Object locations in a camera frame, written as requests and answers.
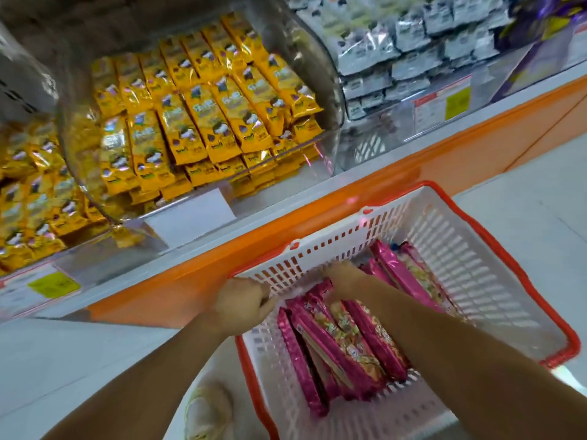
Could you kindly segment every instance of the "orange panel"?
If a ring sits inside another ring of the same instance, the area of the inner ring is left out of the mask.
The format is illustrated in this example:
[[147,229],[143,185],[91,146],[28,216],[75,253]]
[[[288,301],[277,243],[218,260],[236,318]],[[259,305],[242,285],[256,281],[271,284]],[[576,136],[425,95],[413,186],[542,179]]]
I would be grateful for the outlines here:
[[431,148],[380,169],[312,204],[155,275],[88,307],[92,320],[182,327],[240,267],[292,240],[330,225],[417,181],[432,180],[449,195],[502,173],[555,125],[587,90],[571,82]]
[[519,167],[587,132],[587,92],[584,89],[579,92],[583,95],[582,100],[532,147],[528,148],[524,154],[516,159],[508,167],[508,170]]

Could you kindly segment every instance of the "floor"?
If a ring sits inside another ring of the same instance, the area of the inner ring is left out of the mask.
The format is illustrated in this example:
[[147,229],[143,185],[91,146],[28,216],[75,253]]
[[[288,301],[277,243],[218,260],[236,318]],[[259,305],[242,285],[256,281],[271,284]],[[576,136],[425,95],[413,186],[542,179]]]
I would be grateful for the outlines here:
[[[455,199],[517,259],[539,292],[587,339],[587,135],[490,179]],[[0,330],[0,432],[37,440],[109,380],[171,337],[161,328],[20,319]],[[557,371],[587,383],[587,354]],[[255,418],[233,340],[210,359],[194,385],[219,381],[232,393],[236,432],[266,438]],[[180,405],[165,440],[183,438]],[[443,438],[460,438],[447,431]]]

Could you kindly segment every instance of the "white plastic basket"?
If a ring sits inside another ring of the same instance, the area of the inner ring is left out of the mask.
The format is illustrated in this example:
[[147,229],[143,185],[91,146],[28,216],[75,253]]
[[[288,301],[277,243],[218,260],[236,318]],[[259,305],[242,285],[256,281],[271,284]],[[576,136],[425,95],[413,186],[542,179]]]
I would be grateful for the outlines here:
[[[514,259],[431,182],[293,241],[237,275],[264,281],[273,293],[289,298],[319,280],[315,267],[359,256],[375,239],[409,240],[470,322],[530,358],[554,367],[578,353],[576,333]],[[271,438],[407,438],[454,420],[416,372],[374,402],[335,400],[330,414],[317,419],[305,403],[276,315],[277,310],[237,339],[257,415]]]

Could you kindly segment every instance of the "red basket rim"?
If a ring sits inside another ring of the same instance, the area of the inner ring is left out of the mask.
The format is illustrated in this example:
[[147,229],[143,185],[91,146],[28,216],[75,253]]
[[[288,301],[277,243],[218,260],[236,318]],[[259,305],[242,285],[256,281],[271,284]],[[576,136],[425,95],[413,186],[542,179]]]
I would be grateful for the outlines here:
[[[532,282],[530,281],[528,275],[522,269],[522,267],[518,264],[518,262],[503,248],[503,246],[493,237],[479,222],[474,220],[471,216],[466,214],[463,210],[459,208],[459,206],[452,200],[452,198],[446,194],[446,192],[440,188],[436,182],[433,181],[422,181],[414,186],[405,189],[399,193],[394,195],[388,196],[383,199],[381,202],[372,204],[371,207],[381,207],[392,200],[398,199],[402,196],[407,195],[415,190],[422,188],[423,186],[428,186],[433,189],[436,194],[444,200],[444,202],[449,206],[449,208],[458,215],[463,221],[471,226],[471,228],[477,233],[477,235],[489,246],[489,248],[495,253],[495,255],[501,259],[501,261],[516,275],[524,289],[526,290],[527,294],[532,297],[532,299],[539,305],[539,307],[548,315],[548,317],[561,329],[561,331],[567,337],[567,345],[559,350],[557,353],[548,356],[546,359],[540,361],[540,365],[547,367],[549,369],[553,369],[557,366],[560,366],[564,362],[569,361],[571,358],[574,358],[579,354],[581,350],[581,340],[579,340],[579,336],[577,333],[571,328],[571,326],[555,311],[552,306],[540,295],[538,290],[533,286]],[[283,250],[289,246],[287,244],[285,247],[279,247],[269,253],[263,255],[262,257],[253,261],[253,263],[249,263],[245,268],[241,268],[238,271],[231,274],[231,276],[235,276],[239,273],[243,273],[244,271],[258,265],[264,261],[267,261],[275,256],[281,254]],[[237,343],[237,350],[238,356],[241,361],[242,371],[245,375],[246,385],[249,389],[249,393],[251,394],[251,399],[253,400],[253,406],[255,408],[255,412],[257,417],[267,429],[269,433],[269,437],[271,440],[278,440],[279,439],[279,431],[275,422],[271,418],[269,411],[267,410],[267,406],[265,406],[265,401],[263,399],[262,392],[260,390],[259,381],[257,380],[257,375],[255,374],[255,370],[253,368],[253,363],[251,361],[251,357],[249,356],[245,342],[242,339],[242,336],[238,336],[235,338],[235,342]]]

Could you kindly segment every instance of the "yellow price label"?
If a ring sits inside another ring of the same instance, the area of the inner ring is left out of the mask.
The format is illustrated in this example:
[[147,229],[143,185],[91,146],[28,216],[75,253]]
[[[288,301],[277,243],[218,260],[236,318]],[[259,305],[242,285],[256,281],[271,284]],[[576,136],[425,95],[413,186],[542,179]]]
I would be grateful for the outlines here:
[[27,285],[49,299],[59,298],[80,288],[76,281],[62,272],[49,273]]
[[446,113],[444,120],[450,120],[453,117],[465,112],[471,105],[471,87],[468,86],[465,89],[449,95],[446,98]]

